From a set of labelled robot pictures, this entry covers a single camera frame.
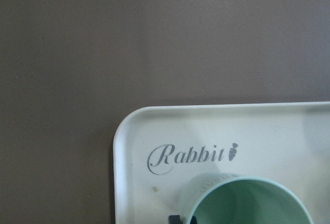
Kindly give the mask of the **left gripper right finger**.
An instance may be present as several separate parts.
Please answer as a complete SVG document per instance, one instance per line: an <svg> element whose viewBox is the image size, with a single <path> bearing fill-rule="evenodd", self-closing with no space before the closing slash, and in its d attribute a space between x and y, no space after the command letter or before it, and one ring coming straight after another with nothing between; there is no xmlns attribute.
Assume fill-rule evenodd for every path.
<svg viewBox="0 0 330 224"><path fill-rule="evenodd" d="M195 216L192 216L190 224L197 224L197 219Z"/></svg>

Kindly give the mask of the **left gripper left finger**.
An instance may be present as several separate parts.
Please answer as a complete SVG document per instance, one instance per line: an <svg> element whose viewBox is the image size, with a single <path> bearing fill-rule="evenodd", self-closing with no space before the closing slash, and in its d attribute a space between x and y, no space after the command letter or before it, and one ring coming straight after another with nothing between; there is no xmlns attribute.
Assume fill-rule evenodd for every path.
<svg viewBox="0 0 330 224"><path fill-rule="evenodd" d="M170 215L168 217L168 224L181 224L181 219L179 215Z"/></svg>

